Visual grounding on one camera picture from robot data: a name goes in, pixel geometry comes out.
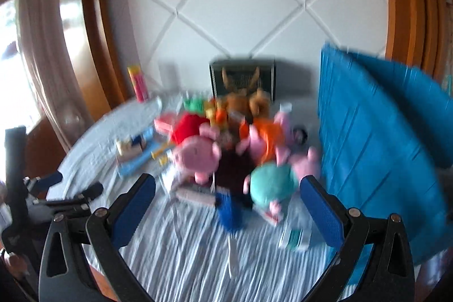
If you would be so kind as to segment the red teal medicine box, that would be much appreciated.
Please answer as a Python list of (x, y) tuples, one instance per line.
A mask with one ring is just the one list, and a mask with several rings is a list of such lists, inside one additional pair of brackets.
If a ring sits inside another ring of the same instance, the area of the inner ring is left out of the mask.
[(309, 248), (313, 219), (301, 198), (289, 201), (279, 248), (305, 252)]

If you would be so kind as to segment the striped light blue tablecloth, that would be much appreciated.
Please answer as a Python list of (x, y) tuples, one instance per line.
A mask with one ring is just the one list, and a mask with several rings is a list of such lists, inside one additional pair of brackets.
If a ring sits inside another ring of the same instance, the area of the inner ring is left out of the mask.
[[(104, 115), (72, 147), (60, 165), (61, 183), (50, 199), (70, 198), (94, 182), (102, 195), (92, 209), (109, 207), (136, 182), (117, 173), (114, 144), (148, 128), (163, 112), (178, 111), (185, 93), (162, 93), (140, 104), (131, 100)], [(170, 197), (158, 187), (142, 222), (121, 255), (156, 301), (300, 301), (331, 260), (313, 224), (305, 252), (279, 248), (284, 222), (272, 226), (254, 211), (243, 214), (236, 233), (239, 272), (229, 275), (228, 234), (212, 208)]]

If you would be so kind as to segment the pink white medicine box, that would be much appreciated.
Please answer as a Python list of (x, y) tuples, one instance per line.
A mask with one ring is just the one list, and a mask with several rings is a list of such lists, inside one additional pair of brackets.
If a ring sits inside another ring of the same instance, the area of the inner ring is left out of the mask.
[(194, 205), (215, 208), (216, 197), (212, 193), (205, 193), (194, 189), (180, 187), (175, 191), (176, 197), (183, 202)]

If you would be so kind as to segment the blue plastic board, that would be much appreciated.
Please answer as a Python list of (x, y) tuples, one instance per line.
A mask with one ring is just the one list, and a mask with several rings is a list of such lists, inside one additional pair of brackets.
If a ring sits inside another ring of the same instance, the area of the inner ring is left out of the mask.
[(164, 156), (174, 146), (166, 137), (160, 135), (153, 126), (124, 140), (126, 139), (132, 140), (135, 155), (129, 158), (120, 157), (116, 150), (117, 173), (121, 178), (129, 177), (147, 162)]

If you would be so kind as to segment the blue plastic crate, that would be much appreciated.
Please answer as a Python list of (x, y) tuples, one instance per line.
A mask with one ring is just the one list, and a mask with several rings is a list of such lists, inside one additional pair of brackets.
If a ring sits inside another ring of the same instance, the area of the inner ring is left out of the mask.
[(330, 44), (320, 53), (322, 178), (328, 193), (371, 218), (401, 216), (412, 259), (452, 246), (452, 99), (416, 67)]

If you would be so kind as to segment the grey teal pig plush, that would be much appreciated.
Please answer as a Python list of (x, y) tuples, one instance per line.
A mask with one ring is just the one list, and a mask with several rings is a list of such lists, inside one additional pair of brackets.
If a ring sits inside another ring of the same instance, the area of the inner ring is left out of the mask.
[(316, 147), (306, 154), (291, 153), (280, 146), (276, 159), (257, 166), (245, 179), (243, 193), (250, 195), (253, 207), (267, 222), (277, 225), (283, 220), (283, 203), (299, 190), (302, 180), (312, 175), (319, 178), (320, 159)]

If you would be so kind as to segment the blue fuzzy brush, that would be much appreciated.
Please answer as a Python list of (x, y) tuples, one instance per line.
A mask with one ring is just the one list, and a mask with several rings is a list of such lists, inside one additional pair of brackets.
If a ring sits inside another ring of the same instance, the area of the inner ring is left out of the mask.
[(220, 224), (229, 233), (243, 227), (242, 204), (230, 192), (217, 192), (216, 209)]

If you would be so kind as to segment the pink tissue pack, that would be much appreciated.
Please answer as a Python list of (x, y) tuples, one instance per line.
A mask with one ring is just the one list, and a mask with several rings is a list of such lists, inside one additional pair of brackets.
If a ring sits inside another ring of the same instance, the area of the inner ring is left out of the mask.
[(178, 115), (173, 112), (161, 114), (153, 120), (154, 129), (163, 136), (170, 136), (178, 121)]

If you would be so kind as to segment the large pink pig plush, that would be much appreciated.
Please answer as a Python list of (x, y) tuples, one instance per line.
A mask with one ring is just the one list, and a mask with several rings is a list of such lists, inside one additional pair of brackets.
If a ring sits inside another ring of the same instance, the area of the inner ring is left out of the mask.
[(196, 113), (184, 113), (171, 135), (176, 144), (171, 159), (184, 175), (193, 176), (199, 185), (205, 185), (218, 169), (222, 149), (217, 139), (218, 127)]

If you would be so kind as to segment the dark maroon cloth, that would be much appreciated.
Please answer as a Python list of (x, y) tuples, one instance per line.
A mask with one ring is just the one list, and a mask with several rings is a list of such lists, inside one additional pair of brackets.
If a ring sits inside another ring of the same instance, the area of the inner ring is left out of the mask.
[(227, 189), (231, 196), (246, 209), (252, 209), (250, 194), (243, 192), (245, 178), (256, 168), (247, 151), (238, 154), (235, 149), (223, 150), (217, 171), (214, 173), (216, 187)]

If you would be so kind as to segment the orange pink pig plush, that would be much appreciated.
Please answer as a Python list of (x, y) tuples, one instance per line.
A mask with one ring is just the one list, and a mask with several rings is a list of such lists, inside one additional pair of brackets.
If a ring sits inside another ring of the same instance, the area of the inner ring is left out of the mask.
[(271, 161), (280, 165), (290, 154), (289, 114), (279, 111), (273, 119), (256, 118), (251, 124), (243, 122), (239, 137), (240, 141), (236, 145), (238, 155), (248, 152), (257, 166)]

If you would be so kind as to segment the red chip can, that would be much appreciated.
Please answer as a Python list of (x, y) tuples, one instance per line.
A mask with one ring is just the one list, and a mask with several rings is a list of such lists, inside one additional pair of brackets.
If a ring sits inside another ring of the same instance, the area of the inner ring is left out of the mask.
[(148, 95), (148, 88), (146, 86), (146, 81), (144, 79), (144, 74), (139, 65), (131, 65), (127, 67), (127, 71), (129, 73), (135, 96), (137, 101), (140, 103), (145, 102), (149, 95)]

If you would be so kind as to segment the green frog plush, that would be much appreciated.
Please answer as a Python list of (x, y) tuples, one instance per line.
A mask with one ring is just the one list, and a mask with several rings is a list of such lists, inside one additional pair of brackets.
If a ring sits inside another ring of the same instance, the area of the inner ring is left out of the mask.
[(205, 102), (202, 97), (188, 97), (183, 100), (183, 107), (187, 112), (203, 116), (205, 114)]

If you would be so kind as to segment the brown deer plush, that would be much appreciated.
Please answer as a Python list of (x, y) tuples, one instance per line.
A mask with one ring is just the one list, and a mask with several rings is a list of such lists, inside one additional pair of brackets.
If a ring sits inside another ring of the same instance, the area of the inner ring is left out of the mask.
[(228, 94), (223, 97), (222, 108), (226, 112), (240, 113), (249, 122), (255, 118), (268, 118), (270, 114), (270, 97), (262, 88), (257, 87), (260, 80), (260, 68), (256, 67), (247, 87), (239, 89), (233, 79), (222, 69), (223, 85)]

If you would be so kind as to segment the black gift box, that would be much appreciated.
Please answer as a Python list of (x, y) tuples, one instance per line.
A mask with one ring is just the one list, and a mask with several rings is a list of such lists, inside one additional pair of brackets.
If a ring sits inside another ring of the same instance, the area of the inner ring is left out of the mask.
[(212, 92), (222, 97), (230, 92), (246, 90), (247, 95), (258, 88), (274, 101), (276, 98), (276, 61), (270, 58), (218, 58), (209, 64)]

